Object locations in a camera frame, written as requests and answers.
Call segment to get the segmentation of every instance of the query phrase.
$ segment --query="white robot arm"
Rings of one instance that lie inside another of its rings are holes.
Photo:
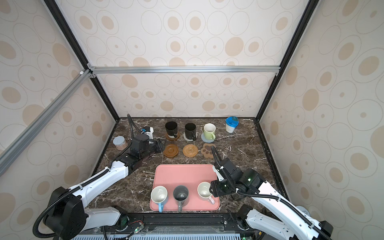
[[[214,172],[218,178],[211,182],[210,192],[214,197],[233,193],[252,197],[280,219],[279,221],[268,217],[250,206],[243,205],[237,214],[240,229],[258,229],[278,240],[331,240],[333,227],[328,222],[320,223],[303,213],[255,170],[247,169],[242,172],[228,158],[221,160],[213,146],[212,153],[215,159]]]
[[[114,226],[117,230],[127,227],[127,212],[118,206],[104,209],[85,207],[115,182],[132,174],[143,161],[164,150],[164,142],[150,139],[152,133],[152,127],[146,132],[140,132],[132,138],[129,152],[118,156],[110,166],[91,178],[69,189],[59,187],[54,190],[48,207],[33,225],[33,234],[38,238],[58,235],[63,240],[69,240],[81,231],[95,227]],[[43,234],[38,231],[42,220],[54,233]]]

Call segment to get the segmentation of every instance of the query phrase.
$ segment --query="marble countertop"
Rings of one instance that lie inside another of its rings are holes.
[[[103,193],[98,195],[90,204],[89,208],[103,208],[111,205],[118,205],[130,213],[155,212],[150,209],[149,202],[151,199],[152,185],[155,176],[156,167],[160,164],[212,164],[213,159],[206,159],[200,153],[204,142],[200,135],[203,132],[203,126],[206,123],[213,123],[216,126],[216,145],[221,157],[223,155],[231,159],[231,161],[240,167],[242,171],[252,168],[265,177],[267,181],[276,188],[275,181],[265,157],[263,147],[260,143],[253,119],[239,119],[239,125],[234,133],[230,134],[225,130],[225,119],[223,118],[134,118],[134,122],[140,127],[151,126],[154,128],[153,137],[165,139],[165,123],[175,121],[181,134],[184,133],[185,124],[192,122],[197,127],[198,136],[194,142],[187,142],[183,136],[177,141],[168,141],[178,145],[180,152],[174,158],[167,158],[163,154],[156,154],[150,160],[143,162],[142,167],[137,169],[130,176],[119,180]],[[131,136],[127,119],[121,119],[118,123],[113,137],[124,136],[129,139]],[[182,153],[182,149],[187,144],[194,144],[199,149],[199,153],[195,157],[186,157]],[[112,140],[108,143],[103,159],[98,167],[98,172],[109,164],[118,154],[113,145]],[[220,208],[210,212],[237,212],[243,204],[248,204],[258,211],[261,211],[262,205],[247,197],[245,199],[235,201],[230,195],[220,197]]]

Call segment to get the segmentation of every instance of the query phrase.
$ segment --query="patterned wallpaper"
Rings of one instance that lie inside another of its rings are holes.
[[[382,239],[384,1],[325,0],[262,118],[296,205],[334,240]]]
[[[86,80],[0,177],[1,240],[37,239],[32,225],[52,191],[89,178],[114,124]]]
[[[99,74],[120,117],[254,117],[275,73]]]
[[[279,65],[308,0],[57,0],[94,66]]]
[[[0,1],[0,153],[82,67],[38,0]]]

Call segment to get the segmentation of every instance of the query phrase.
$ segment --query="gray mug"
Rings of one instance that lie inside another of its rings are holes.
[[[177,186],[173,191],[173,197],[177,202],[178,212],[181,212],[183,209],[183,206],[188,204],[189,202],[188,193],[189,193],[188,188],[183,185]]]

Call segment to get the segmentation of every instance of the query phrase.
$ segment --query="green mug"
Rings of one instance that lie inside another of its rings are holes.
[[[204,125],[204,137],[207,140],[215,140],[215,131],[216,131],[216,126],[213,125],[212,123],[207,123]]]

